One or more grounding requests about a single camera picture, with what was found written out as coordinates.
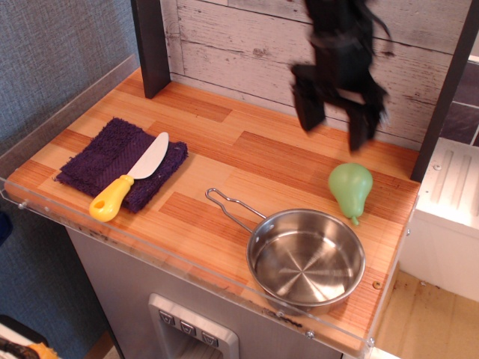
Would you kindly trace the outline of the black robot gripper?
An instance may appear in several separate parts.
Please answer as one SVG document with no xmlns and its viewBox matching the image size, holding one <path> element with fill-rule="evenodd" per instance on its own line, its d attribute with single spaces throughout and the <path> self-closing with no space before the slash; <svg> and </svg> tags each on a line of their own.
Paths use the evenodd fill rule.
<svg viewBox="0 0 479 359">
<path fill-rule="evenodd" d="M 299 123 L 310 132 L 325 120 L 324 104 L 347 110 L 349 148 L 358 151 L 371 140 L 379 123 L 388 120 L 387 92 L 370 74 L 373 33 L 347 31 L 334 36 L 313 33 L 314 64 L 294 64 L 291 72 L 294 105 Z"/>
</svg>

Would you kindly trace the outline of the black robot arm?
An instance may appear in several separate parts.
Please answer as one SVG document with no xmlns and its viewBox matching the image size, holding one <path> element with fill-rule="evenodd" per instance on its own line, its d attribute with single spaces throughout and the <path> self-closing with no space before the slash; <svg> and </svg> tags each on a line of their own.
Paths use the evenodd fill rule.
<svg viewBox="0 0 479 359">
<path fill-rule="evenodd" d="M 373 139 L 387 118 L 387 91 L 370 74 L 373 25 L 383 24 L 365 1 L 307 1 L 312 21 L 314 64 L 294 64 L 293 100 L 305 132 L 326 118 L 325 105 L 342 108 L 349 118 L 349 149 Z"/>
</svg>

